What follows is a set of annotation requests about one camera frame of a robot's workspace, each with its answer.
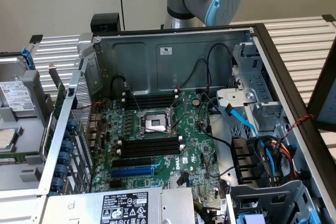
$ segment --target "barcode label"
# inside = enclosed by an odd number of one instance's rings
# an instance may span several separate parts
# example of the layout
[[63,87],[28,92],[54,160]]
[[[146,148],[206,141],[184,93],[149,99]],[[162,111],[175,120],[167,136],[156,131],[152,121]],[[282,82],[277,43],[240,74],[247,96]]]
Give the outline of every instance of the barcode label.
[[13,111],[34,110],[33,102],[22,81],[0,82],[0,89]]

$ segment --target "green motherboard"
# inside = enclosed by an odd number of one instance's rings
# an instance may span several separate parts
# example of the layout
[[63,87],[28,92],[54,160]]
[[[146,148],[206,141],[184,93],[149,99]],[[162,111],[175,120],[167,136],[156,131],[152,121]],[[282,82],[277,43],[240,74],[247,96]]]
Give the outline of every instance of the green motherboard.
[[[192,104],[195,98],[201,100],[201,95],[195,92],[186,92],[185,95],[186,101],[180,101],[174,108],[174,119],[176,120],[184,113],[186,102],[186,113],[174,128],[176,134],[182,136],[181,144],[185,145],[181,153],[179,155],[153,157],[152,164],[157,165],[154,175],[118,178],[122,181],[122,187],[120,188],[110,187],[110,182],[114,180],[114,178],[111,178],[112,161],[120,158],[116,154],[118,136],[120,136],[122,130],[123,134],[128,131],[130,141],[136,139],[140,130],[137,127],[139,125],[139,110],[125,111],[116,100],[108,100],[101,107],[101,110],[97,112],[102,115],[99,131],[105,135],[109,132],[109,139],[106,139],[104,148],[102,148],[100,141],[96,141],[95,144],[93,152],[95,173],[92,179],[92,193],[149,187],[174,188],[176,178],[187,171],[190,175],[190,187],[194,200],[202,202],[203,206],[217,208],[220,206],[219,195],[215,195],[215,188],[219,188],[219,179],[209,177],[205,170],[205,165],[214,151],[214,141],[202,133],[199,126],[197,127],[199,108]],[[125,129],[126,119],[130,118],[132,120],[131,126],[128,124],[128,129]],[[200,119],[201,122],[204,122],[203,127],[206,127],[207,113],[205,106],[201,109]],[[214,160],[209,164],[209,172],[218,174],[218,166]]]

